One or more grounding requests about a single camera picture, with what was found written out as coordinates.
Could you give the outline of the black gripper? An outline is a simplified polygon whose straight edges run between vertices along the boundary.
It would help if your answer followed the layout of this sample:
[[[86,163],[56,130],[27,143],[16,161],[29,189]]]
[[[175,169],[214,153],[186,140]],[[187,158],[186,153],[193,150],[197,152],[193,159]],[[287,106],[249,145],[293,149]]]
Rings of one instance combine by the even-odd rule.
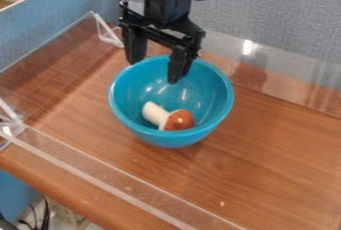
[[[205,31],[187,17],[166,25],[144,16],[144,4],[120,1],[120,27],[128,63],[134,65],[147,54],[147,42],[152,40],[171,49],[168,83],[174,85],[187,74],[193,60],[198,57]]]

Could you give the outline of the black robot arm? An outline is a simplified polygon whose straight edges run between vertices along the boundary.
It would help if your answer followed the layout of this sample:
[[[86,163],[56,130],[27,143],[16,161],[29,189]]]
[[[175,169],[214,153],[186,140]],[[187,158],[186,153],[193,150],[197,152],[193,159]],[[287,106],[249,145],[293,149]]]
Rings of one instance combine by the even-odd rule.
[[[120,2],[119,23],[128,63],[134,65],[146,57],[148,40],[171,48],[170,84],[186,76],[205,37],[205,31],[189,19],[191,1],[144,0],[142,7],[128,0]]]

